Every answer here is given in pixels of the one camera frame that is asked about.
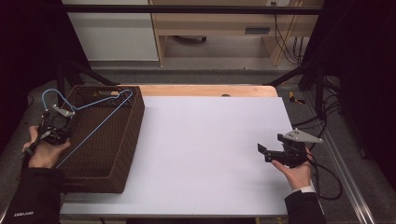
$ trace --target human hand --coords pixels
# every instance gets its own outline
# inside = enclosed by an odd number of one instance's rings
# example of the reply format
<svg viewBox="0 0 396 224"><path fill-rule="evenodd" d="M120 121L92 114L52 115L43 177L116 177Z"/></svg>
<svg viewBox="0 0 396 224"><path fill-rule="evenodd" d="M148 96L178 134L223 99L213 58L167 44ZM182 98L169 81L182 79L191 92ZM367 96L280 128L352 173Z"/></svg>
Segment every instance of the human hand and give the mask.
<svg viewBox="0 0 396 224"><path fill-rule="evenodd" d="M36 140L38 136L38 126L31 126L29 128L29 133L31 140L23 145L22 151L32 145ZM68 139L65 143L57 146L51 145L46 141L40 141L35 148L35 155L30 159L28 166L31 168L52 168L55 166L61 153L68 147L70 147L70 141Z"/></svg>
<svg viewBox="0 0 396 224"><path fill-rule="evenodd" d="M308 153L308 159L312 160L308 149L306 149L306 152ZM284 166L279 161L273 160L271 163L277 170L285 175L285 177L288 179L291 189L301 189L303 187L311 186L311 163L309 163L309 161L306 161L292 169Z"/></svg>

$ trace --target power cord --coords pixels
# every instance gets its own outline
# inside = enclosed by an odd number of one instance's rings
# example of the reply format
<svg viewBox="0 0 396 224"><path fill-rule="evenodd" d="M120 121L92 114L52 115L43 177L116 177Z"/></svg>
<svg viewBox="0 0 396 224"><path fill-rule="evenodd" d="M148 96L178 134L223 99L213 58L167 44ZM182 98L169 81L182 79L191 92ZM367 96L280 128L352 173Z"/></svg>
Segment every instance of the power cord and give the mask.
<svg viewBox="0 0 396 224"><path fill-rule="evenodd" d="M271 7L276 7L276 2L271 2ZM275 40L276 40L277 45L282 50L283 54L285 55L285 57L286 57L286 59L288 60L289 63L297 64L298 66L300 66L302 61L303 61L302 60L302 58L303 58L302 52L303 52L304 37L302 36L301 39L300 39L300 47L299 47L299 52L298 53L296 53L298 37L297 36L294 37L293 56L292 56L290 54L289 48L287 46L286 39L283 38L282 34L280 33L279 27L277 25L277 16L276 16L276 14L274 14L274 18L275 18L275 28L276 28L276 30L275 30ZM282 44L283 44L283 46L285 48L283 48L281 46L281 44L279 43L279 41L277 40L277 34L279 34L279 36L280 36L280 38L282 40Z"/></svg>
<svg viewBox="0 0 396 224"><path fill-rule="evenodd" d="M337 102L334 102L334 103L331 103L330 105L328 105L328 106L326 107L327 102L328 102L329 99L331 99L332 97L338 97L338 94L337 94L337 93L336 93L336 94L332 94L332 95L326 97L326 98L322 101L322 106L323 106L322 111L324 111L324 117L323 117L323 122L322 122L321 124L314 125L314 126L311 126L311 127L303 127L303 128L299 128L299 129L308 129L308 128L312 128L312 127L317 127L317 126L323 125L322 128L321 128L321 130L320 130L320 133L317 135L317 138L320 138L320 137L323 135L324 130L326 129L326 126L327 126L327 117L328 117L330 114L332 114L333 112L335 112L335 111L340 111L340 103L339 103L338 101L337 101ZM298 123L291 124L291 126L292 126L293 129L294 129L294 128L298 127L298 126L302 126L302 125L308 124L308 123L310 123L310 122L313 122L313 121L317 120L318 118L319 118L319 115L316 115L316 116L314 116L314 117L311 118L311 119L308 119L308 120L305 120L305 121L302 121L302 122L298 122ZM314 149L315 145L316 145L316 144L312 144L312 146L309 148L309 150L311 151L312 149Z"/></svg>
<svg viewBox="0 0 396 224"><path fill-rule="evenodd" d="M318 195L318 197L320 199L327 200L327 201L335 201L335 200L338 200L338 199L341 198L341 196L343 195L343 185L341 183L340 178L333 171L331 171L329 168L325 167L324 165L319 164L317 159L310 152L306 152L306 154L302 154L301 151L299 149L297 149L296 147L291 147L291 146L287 146L287 145L284 145L284 147L287 147L287 148L291 149L292 151L296 152L301 157L304 157L312 165L312 167L314 167L315 176L316 176L316 186L317 186L316 187L316 191L317 191L317 195ZM321 195L321 193L320 193L320 185L319 185L319 171L318 171L318 167L323 169L323 170L325 170L325 171L327 171L337 181L339 190L338 190L338 193L337 193L337 195L335 197L327 197L327 196Z"/></svg>

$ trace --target white tabletop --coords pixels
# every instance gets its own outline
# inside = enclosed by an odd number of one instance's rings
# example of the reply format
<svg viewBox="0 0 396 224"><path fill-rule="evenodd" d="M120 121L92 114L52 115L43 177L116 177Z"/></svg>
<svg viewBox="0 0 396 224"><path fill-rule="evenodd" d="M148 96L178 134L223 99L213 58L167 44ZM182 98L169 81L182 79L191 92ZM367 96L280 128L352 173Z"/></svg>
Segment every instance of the white tabletop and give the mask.
<svg viewBox="0 0 396 224"><path fill-rule="evenodd" d="M278 97L146 96L122 194L72 193L61 214L98 217L286 215L286 178L258 152L291 131Z"/></svg>

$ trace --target black sleeve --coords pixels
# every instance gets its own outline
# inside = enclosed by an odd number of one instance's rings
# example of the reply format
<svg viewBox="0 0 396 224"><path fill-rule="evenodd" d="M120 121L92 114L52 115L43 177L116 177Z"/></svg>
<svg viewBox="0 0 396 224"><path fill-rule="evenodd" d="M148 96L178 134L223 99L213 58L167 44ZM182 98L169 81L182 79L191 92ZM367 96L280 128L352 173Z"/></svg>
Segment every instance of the black sleeve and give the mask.
<svg viewBox="0 0 396 224"><path fill-rule="evenodd" d="M63 182L64 175L56 169L25 169L3 223L60 223Z"/></svg>
<svg viewBox="0 0 396 224"><path fill-rule="evenodd" d="M321 210L317 194L297 191L285 199L289 224L322 224L326 219Z"/></svg>

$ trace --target brown wicker basket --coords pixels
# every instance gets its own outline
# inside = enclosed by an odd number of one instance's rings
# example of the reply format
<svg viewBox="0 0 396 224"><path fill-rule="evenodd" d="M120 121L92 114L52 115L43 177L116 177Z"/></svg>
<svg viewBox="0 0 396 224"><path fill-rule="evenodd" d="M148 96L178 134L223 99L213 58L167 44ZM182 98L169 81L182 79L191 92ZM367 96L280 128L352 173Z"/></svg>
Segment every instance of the brown wicker basket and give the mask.
<svg viewBox="0 0 396 224"><path fill-rule="evenodd" d="M74 107L97 102L121 91L129 98L96 132L64 162L59 169L66 180L64 192L122 193L134 157L145 110L139 87L76 86L68 97ZM72 119L72 146L62 161L130 95L105 100L76 111Z"/></svg>

